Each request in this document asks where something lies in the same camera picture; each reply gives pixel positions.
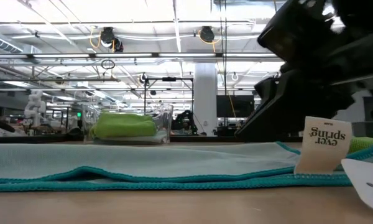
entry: white robot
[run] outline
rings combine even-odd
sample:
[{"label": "white robot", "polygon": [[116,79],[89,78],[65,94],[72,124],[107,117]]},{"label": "white robot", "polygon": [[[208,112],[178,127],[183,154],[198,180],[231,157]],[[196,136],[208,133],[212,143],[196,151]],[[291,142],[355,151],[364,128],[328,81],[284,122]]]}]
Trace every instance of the white robot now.
[{"label": "white robot", "polygon": [[25,120],[23,124],[25,126],[32,123],[33,127],[40,126],[41,113],[45,113],[45,102],[42,101],[43,91],[34,90],[29,95],[29,102],[25,107]]}]

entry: pillar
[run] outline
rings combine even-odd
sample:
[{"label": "pillar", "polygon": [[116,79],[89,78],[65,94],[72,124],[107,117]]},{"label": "pillar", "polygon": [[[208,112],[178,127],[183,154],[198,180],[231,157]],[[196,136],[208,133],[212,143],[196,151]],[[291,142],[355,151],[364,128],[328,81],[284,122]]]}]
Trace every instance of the pillar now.
[{"label": "pillar", "polygon": [[215,63],[196,63],[194,77],[195,124],[198,133],[214,136],[217,128],[217,69]]}]

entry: desk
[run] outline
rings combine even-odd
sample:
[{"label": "desk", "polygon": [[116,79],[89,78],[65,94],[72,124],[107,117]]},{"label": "desk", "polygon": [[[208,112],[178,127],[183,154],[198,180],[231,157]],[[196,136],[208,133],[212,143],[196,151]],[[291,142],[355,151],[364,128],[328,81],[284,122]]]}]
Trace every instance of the desk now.
[{"label": "desk", "polygon": [[0,223],[373,223],[352,187],[0,193]]}]

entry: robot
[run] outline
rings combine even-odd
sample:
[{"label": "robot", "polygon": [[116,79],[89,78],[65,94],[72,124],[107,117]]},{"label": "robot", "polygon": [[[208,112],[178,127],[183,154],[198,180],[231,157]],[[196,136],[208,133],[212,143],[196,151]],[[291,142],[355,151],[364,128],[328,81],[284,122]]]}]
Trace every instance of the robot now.
[{"label": "robot", "polygon": [[40,119],[43,118],[40,114],[45,113],[45,102],[42,101],[42,96],[43,91],[40,90],[34,90],[29,95],[29,102],[24,111],[26,118],[23,120],[24,126],[40,126]]},{"label": "robot", "polygon": [[[329,3],[341,31],[323,15]],[[254,86],[262,103],[236,131],[245,142],[278,141],[302,131],[306,116],[334,117],[357,91],[373,96],[373,0],[288,0],[257,41],[285,63],[279,77]]]},{"label": "robot", "polygon": [[190,130],[192,135],[198,135],[198,128],[195,125],[195,121],[193,120],[193,112],[190,110],[186,110],[175,118],[172,121],[172,130]]}]

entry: monitor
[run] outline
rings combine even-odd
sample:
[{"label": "monitor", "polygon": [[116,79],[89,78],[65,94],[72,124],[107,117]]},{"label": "monitor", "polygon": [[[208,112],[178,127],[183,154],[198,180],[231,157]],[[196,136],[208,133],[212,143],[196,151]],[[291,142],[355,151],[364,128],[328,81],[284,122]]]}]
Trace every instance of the monitor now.
[{"label": "monitor", "polygon": [[218,118],[233,118],[235,117],[229,97],[231,97],[235,114],[237,118],[247,118],[254,112],[254,96],[239,95],[239,96],[217,96],[217,117]]}]

